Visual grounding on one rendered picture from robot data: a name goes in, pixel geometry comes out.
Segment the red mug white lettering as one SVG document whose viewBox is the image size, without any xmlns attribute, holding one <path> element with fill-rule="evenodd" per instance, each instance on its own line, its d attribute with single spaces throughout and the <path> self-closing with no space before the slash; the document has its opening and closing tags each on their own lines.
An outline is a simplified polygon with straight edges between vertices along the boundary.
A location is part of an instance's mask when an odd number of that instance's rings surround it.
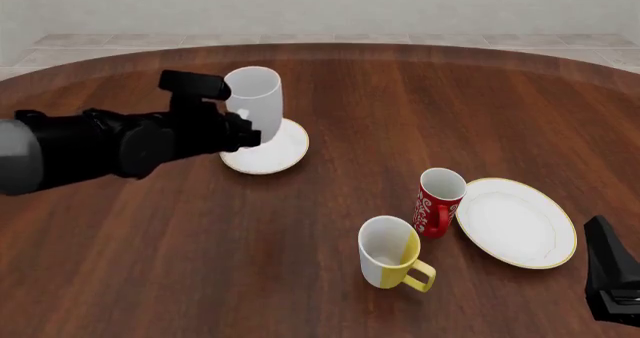
<svg viewBox="0 0 640 338">
<path fill-rule="evenodd" d="M 420 176 L 412 218 L 414 229 L 427 238 L 441 238 L 466 192 L 466 181 L 458 173 L 445 168 L 427 169 Z"/>
</svg>

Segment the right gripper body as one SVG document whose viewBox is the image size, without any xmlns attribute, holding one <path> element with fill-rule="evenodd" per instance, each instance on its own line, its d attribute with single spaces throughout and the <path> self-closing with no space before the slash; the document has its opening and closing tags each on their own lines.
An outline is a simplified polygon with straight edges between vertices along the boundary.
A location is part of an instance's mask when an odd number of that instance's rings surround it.
<svg viewBox="0 0 640 338">
<path fill-rule="evenodd" d="M 640 280 L 611 283 L 588 278 L 585 298 L 596 321 L 640 322 Z"/>
</svg>

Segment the large white plate gold rim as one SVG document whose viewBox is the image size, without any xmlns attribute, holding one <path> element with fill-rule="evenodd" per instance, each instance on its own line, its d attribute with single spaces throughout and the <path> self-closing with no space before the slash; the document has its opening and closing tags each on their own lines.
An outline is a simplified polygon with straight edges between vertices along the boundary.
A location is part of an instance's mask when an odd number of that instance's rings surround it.
<svg viewBox="0 0 640 338">
<path fill-rule="evenodd" d="M 556 268 L 577 248 L 572 220 L 553 199 L 506 178 L 469 182 L 456 220 L 473 244 L 519 268 Z"/>
</svg>

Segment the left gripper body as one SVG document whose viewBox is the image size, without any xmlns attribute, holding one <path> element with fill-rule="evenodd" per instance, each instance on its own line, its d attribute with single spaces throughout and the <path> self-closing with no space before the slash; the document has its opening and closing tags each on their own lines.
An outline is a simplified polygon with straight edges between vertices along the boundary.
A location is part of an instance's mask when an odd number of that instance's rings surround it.
<svg viewBox="0 0 640 338">
<path fill-rule="evenodd" d="M 204 152 L 214 154 L 238 151 L 235 128 L 239 115 L 219 109 L 216 103 L 209 101 L 202 103 L 201 113 L 203 114 Z"/>
</svg>

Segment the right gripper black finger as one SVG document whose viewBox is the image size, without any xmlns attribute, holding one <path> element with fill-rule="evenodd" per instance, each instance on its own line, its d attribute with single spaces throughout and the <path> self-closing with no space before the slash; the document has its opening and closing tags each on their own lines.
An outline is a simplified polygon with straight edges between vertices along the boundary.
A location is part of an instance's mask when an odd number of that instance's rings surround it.
<svg viewBox="0 0 640 338">
<path fill-rule="evenodd" d="M 584 224 L 588 271 L 586 290 L 640 290 L 640 262 L 626 250 L 602 215 Z"/>
</svg>

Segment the small white plate gold rim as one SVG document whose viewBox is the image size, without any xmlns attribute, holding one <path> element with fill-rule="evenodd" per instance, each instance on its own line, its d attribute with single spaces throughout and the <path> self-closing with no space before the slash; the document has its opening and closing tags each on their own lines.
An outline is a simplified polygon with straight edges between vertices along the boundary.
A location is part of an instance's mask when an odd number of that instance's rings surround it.
<svg viewBox="0 0 640 338">
<path fill-rule="evenodd" d="M 229 168 L 249 175 L 282 172 L 298 163 L 308 151 L 309 136 L 295 121 L 283 118 L 274 138 L 255 148 L 223 152 L 221 160 Z"/>
</svg>

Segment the white and yellow mug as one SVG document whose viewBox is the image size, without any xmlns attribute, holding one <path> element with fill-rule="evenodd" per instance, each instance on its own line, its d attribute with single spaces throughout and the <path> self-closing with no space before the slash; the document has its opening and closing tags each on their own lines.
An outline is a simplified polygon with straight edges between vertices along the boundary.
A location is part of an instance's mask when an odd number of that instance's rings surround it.
<svg viewBox="0 0 640 338">
<path fill-rule="evenodd" d="M 358 232 L 361 272 L 379 289 L 405 283 L 418 292 L 428 292 L 436 270 L 418 259 L 421 241 L 409 223 L 398 217 L 379 216 L 367 220 Z"/>
</svg>

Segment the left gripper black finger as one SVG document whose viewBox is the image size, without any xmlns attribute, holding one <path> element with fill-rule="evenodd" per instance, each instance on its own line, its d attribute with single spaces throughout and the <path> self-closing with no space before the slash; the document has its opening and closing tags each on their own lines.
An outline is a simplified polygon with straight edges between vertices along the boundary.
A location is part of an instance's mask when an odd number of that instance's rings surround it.
<svg viewBox="0 0 640 338">
<path fill-rule="evenodd" d="M 261 131 L 254 130 L 251 121 L 237 113 L 230 113 L 230 151 L 254 148 L 261 144 Z"/>
</svg>

